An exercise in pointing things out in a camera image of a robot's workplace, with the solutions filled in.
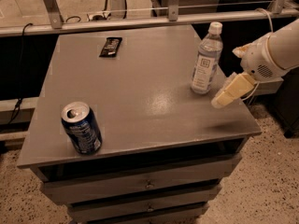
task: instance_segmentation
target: floor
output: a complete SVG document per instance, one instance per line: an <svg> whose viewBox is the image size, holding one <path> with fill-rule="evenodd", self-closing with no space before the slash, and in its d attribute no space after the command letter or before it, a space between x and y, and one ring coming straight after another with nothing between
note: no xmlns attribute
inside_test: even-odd
<svg viewBox="0 0 299 224"><path fill-rule="evenodd" d="M263 133L243 147L242 161L221 181L222 190L200 218L168 224L298 224L299 138L286 139L263 104L250 109ZM0 156L0 222L66 224L64 206L39 191L39 180L16 168L19 150Z"/></svg>
<svg viewBox="0 0 299 224"><path fill-rule="evenodd" d="M91 1L58 0L58 3L64 18L75 15L72 9L85 18L87 12L96 12L103 6ZM130 13L132 18L149 15L143 8L150 6L150 0L128 1L131 9L142 8ZM0 0L0 27L28 22L49 23L41 0ZM196 220L176 223L299 224L299 139L296 136L286 139L263 104L254 105L250 111L263 133L245 144L242 161L221 181L222 190L209 202L206 213ZM0 223L69 223L66 208L55 205L39 191L40 183L30 171L16 168L19 153L11 150L0 156Z"/></svg>

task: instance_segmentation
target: robotic hand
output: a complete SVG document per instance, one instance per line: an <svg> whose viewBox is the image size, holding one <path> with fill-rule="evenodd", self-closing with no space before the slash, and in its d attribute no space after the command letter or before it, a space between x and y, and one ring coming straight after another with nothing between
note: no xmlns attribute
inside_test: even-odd
<svg viewBox="0 0 299 224"><path fill-rule="evenodd" d="M238 49L244 72L232 73L216 93L212 105L222 108L252 91L260 81L283 77L299 66L299 19Z"/></svg>

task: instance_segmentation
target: terrazzo floor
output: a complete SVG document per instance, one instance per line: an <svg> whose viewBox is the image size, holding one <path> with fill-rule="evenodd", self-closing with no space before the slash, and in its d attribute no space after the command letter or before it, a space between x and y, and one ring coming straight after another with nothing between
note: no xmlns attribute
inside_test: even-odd
<svg viewBox="0 0 299 224"><path fill-rule="evenodd" d="M242 161L203 216L171 224L299 223L299 138L286 139L263 104L250 111L263 133L245 144ZM19 153L0 156L0 223L69 223L66 208L39 191L35 175L16 168Z"/></svg>

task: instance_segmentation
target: gray tabletop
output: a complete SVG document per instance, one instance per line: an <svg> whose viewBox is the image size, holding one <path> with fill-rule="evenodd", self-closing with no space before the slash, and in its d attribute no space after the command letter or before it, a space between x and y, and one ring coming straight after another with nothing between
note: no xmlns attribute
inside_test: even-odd
<svg viewBox="0 0 299 224"><path fill-rule="evenodd" d="M100 58L109 36L122 37L119 53ZM192 92L199 40L190 25L60 35L18 166L259 134L261 129L239 100L223 109L211 106L224 80L220 68L209 94ZM90 105L103 135L102 147L91 156L75 151L61 124L62 109L75 101Z"/></svg>

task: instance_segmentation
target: bottle label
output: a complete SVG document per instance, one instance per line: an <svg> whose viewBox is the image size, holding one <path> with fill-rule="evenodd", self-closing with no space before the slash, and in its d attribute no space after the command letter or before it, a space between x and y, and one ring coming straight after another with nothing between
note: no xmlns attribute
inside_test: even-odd
<svg viewBox="0 0 299 224"><path fill-rule="evenodd" d="M212 78L212 70L215 58L198 56L197 65L194 69L192 85L202 91L206 91L209 80Z"/></svg>

